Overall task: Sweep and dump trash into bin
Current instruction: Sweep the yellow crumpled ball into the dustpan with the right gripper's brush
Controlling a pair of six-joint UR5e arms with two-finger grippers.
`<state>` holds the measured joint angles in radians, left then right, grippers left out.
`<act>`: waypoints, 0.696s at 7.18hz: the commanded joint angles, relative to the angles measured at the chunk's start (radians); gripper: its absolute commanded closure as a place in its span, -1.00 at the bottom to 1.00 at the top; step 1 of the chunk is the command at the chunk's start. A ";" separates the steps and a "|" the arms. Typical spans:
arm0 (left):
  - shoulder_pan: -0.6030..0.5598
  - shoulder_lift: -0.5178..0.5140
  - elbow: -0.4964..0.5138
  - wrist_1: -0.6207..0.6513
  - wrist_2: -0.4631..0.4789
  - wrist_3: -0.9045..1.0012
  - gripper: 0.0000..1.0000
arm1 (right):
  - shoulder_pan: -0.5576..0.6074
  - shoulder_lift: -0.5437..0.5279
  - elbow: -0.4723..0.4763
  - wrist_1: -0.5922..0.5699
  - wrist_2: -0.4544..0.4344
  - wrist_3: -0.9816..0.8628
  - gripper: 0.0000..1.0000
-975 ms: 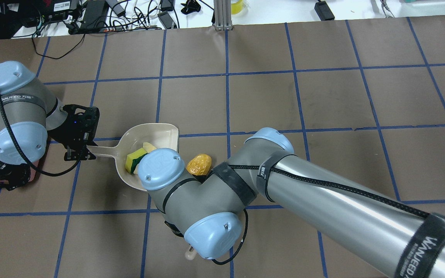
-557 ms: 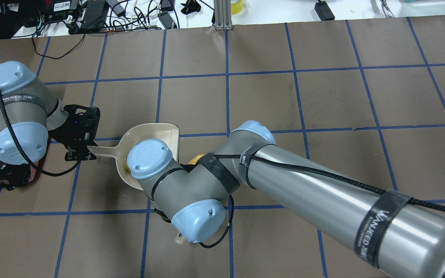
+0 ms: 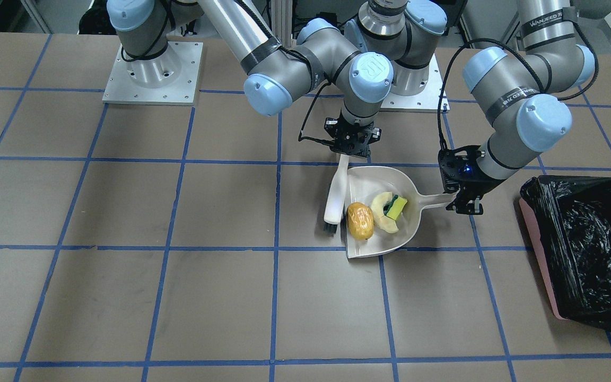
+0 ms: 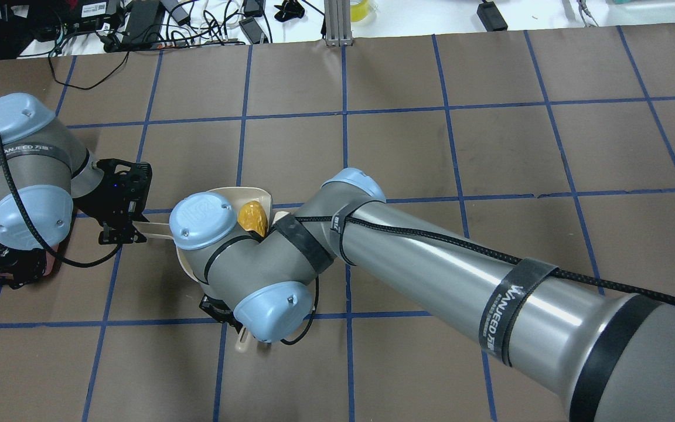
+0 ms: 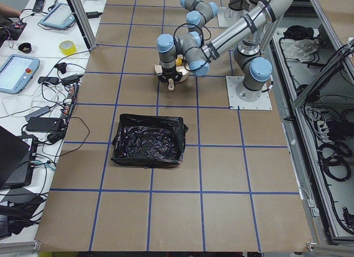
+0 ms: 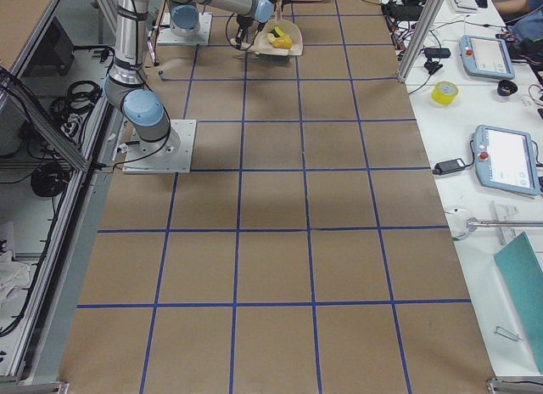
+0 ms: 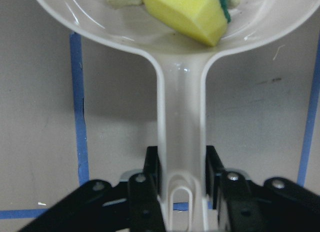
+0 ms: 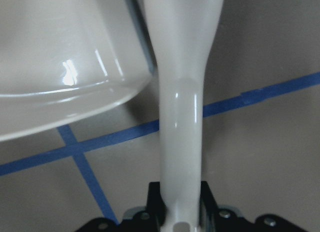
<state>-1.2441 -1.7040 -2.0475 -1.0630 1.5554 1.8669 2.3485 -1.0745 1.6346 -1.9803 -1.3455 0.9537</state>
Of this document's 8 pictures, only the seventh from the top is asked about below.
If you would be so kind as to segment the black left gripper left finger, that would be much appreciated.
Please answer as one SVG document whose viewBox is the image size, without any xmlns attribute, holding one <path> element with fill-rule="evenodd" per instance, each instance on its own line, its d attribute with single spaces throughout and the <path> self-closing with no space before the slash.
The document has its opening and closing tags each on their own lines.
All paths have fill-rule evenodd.
<svg viewBox="0 0 320 232">
<path fill-rule="evenodd" d="M 142 171 L 128 172 L 116 186 L 93 179 L 23 228 L 22 232 L 163 232 L 158 201 L 158 148 L 146 150 Z"/>
</svg>

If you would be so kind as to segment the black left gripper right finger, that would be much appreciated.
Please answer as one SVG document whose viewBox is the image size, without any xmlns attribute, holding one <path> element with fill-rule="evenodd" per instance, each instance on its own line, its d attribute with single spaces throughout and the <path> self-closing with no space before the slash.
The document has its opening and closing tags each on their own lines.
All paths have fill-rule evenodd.
<svg viewBox="0 0 320 232">
<path fill-rule="evenodd" d="M 206 147 L 206 193 L 217 211 L 220 232 L 318 232 L 320 197 L 284 177 L 263 185 L 227 169 L 212 145 Z"/>
</svg>

